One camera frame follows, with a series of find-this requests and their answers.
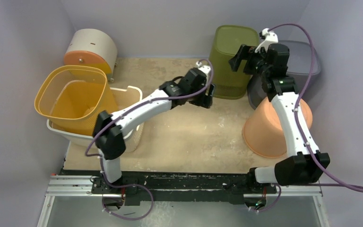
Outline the olive green slatted bin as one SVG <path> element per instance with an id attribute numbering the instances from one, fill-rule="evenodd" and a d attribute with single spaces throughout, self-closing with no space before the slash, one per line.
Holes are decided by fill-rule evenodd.
<path id="1" fill-rule="evenodd" d="M 246 94 L 252 75 L 243 73 L 245 61 L 241 62 L 236 72 L 229 65 L 229 60 L 237 54 L 242 44 L 257 46 L 258 33 L 246 26 L 223 25 L 217 28 L 209 56 L 214 68 L 214 97 L 239 99 Z"/>

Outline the grey slatted waste bin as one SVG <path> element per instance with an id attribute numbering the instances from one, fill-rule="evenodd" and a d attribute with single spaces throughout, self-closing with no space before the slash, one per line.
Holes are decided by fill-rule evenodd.
<path id="1" fill-rule="evenodd" d="M 287 75 L 295 79 L 299 92 L 301 92 L 308 79 L 311 66 L 311 47 L 308 43 L 300 41 L 281 40 L 279 43 L 289 48 Z M 258 76 L 252 76 L 248 83 L 247 97 L 253 109 L 256 109 L 262 100 L 267 97 L 261 85 L 261 79 Z"/>

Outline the orange plastic bucket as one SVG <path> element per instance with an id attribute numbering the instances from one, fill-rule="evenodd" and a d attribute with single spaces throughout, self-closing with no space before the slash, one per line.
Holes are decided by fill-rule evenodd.
<path id="1" fill-rule="evenodd" d="M 264 98 L 244 124 L 247 146 L 257 155 L 279 158 L 287 153 L 284 133 L 272 103 Z"/>

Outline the white perforated basket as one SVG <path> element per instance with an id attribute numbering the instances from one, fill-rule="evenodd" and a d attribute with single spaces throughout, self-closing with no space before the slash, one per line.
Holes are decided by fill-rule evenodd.
<path id="1" fill-rule="evenodd" d="M 112 87 L 111 91 L 120 109 L 124 109 L 138 101 L 141 101 L 143 97 L 141 89 L 134 86 L 128 86 L 126 89 Z M 52 123 L 50 120 L 47 120 L 46 126 L 50 131 L 63 136 L 71 143 L 83 146 L 85 148 L 90 144 L 93 139 L 91 136 L 64 131 L 61 127 Z M 137 149 L 143 129 L 144 124 L 140 124 L 125 136 L 126 153 L 131 153 Z"/>

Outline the yellow slatted bin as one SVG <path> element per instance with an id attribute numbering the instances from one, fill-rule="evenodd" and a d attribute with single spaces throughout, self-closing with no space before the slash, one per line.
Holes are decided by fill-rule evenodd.
<path id="1" fill-rule="evenodd" d="M 67 132 L 91 136 L 97 116 L 119 110 L 106 74 L 98 68 L 65 65 L 41 85 L 35 110 Z"/>

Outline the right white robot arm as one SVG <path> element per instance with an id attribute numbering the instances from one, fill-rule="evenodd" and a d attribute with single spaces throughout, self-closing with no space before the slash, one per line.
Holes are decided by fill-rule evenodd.
<path id="1" fill-rule="evenodd" d="M 232 71 L 237 71 L 246 61 L 243 72 L 259 76 L 262 89 L 274 107 L 285 136 L 287 158 L 274 166 L 254 167 L 246 180 L 251 192 L 259 192 L 265 184 L 305 185 L 319 180 L 330 164 L 328 153 L 321 153 L 309 132 L 301 107 L 297 85 L 287 75 L 289 48 L 283 44 L 271 44 L 267 49 L 241 45 L 229 60 Z"/>

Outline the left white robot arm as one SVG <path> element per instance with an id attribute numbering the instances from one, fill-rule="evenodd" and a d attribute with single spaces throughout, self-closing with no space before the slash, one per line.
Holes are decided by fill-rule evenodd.
<path id="1" fill-rule="evenodd" d="M 126 150 L 125 136 L 154 116 L 189 102 L 210 108 L 215 86 L 213 71 L 202 65 L 188 70 L 185 76 L 166 81 L 145 99 L 113 113 L 99 113 L 93 130 L 93 142 L 101 156 L 104 188 L 117 193 L 122 187 L 120 157 Z"/>

